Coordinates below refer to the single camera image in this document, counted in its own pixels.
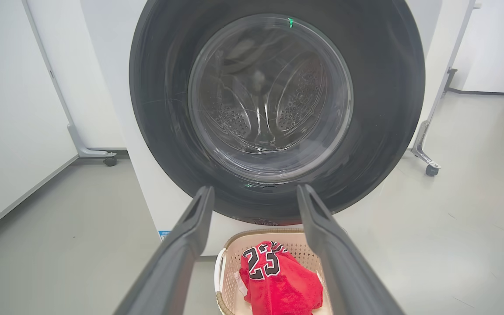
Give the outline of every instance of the white panel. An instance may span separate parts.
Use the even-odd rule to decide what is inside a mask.
[[[19,0],[0,0],[0,213],[77,155]]]
[[[504,0],[483,0],[456,56],[453,88],[504,92]]]
[[[125,148],[79,0],[28,0],[28,6],[85,146]]]
[[[420,32],[423,53],[427,56],[434,30],[437,27],[438,14],[441,11],[442,0],[406,0],[412,11],[417,28]]]

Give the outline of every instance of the label sticker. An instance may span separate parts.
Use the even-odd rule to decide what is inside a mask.
[[[170,233],[170,231],[158,231],[158,236],[161,237],[161,241],[165,240],[165,237]]]

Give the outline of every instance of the basket handle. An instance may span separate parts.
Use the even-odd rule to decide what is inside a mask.
[[[219,255],[217,255],[217,259],[215,260],[215,270],[213,271],[213,284],[215,286],[215,292],[221,291],[221,264],[226,251],[226,248],[220,250]]]

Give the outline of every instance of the gray floor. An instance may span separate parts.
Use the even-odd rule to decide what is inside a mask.
[[[504,96],[447,94],[426,152],[436,178],[406,154],[346,228],[406,313],[504,313]],[[111,314],[158,244],[129,160],[72,165],[0,221],[0,314]],[[194,266],[186,314],[219,314],[213,268]]]

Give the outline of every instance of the laundry basket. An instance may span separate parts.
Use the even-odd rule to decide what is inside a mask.
[[[217,305],[224,315],[252,315],[250,304],[238,289],[235,273],[240,269],[242,253],[263,241],[274,241],[285,246],[298,262],[306,269],[318,273],[322,286],[322,307],[314,309],[313,315],[331,315],[332,306],[328,298],[328,289],[324,280],[322,264],[306,243],[305,233],[301,229],[266,229],[238,233],[227,241],[217,256],[214,271],[214,285]]]

